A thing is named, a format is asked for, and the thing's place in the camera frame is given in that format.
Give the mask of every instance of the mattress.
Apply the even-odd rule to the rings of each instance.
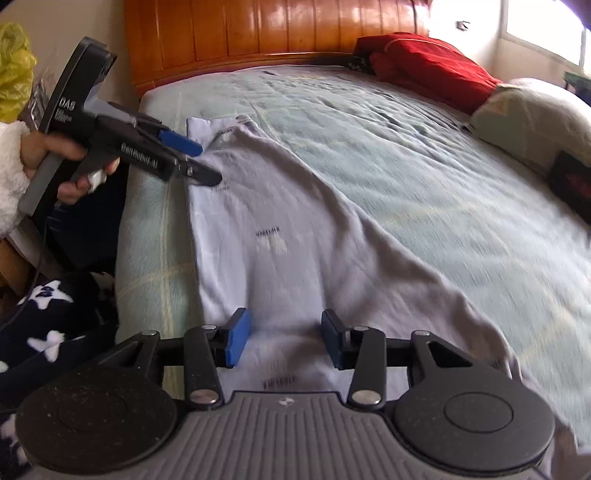
[[[250,116],[503,331],[546,399],[591,442],[589,228],[462,114],[342,67],[210,74],[148,92],[144,112]],[[202,321],[184,183],[131,169],[116,292],[123,339]],[[168,388],[181,381],[174,374]]]

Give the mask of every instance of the bed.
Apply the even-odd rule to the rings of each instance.
[[[589,227],[462,114],[345,66],[357,37],[427,34],[428,13],[420,0],[125,1],[142,111],[180,133],[190,116],[250,116],[462,289],[589,443]],[[119,338],[201,323],[198,275],[183,181],[132,168]]]

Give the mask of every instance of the red pillow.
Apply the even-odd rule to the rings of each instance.
[[[413,33],[359,38],[355,55],[369,56],[380,80],[443,101],[470,115],[500,82],[452,45]]]

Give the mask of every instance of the wooden headboard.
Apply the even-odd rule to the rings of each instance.
[[[345,64],[355,40],[428,34],[430,0],[125,0],[141,96],[202,73],[272,64]]]

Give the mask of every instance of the white pillow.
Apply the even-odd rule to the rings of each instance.
[[[469,129],[543,176],[561,150],[591,166],[591,106],[542,80],[500,84],[472,115]]]

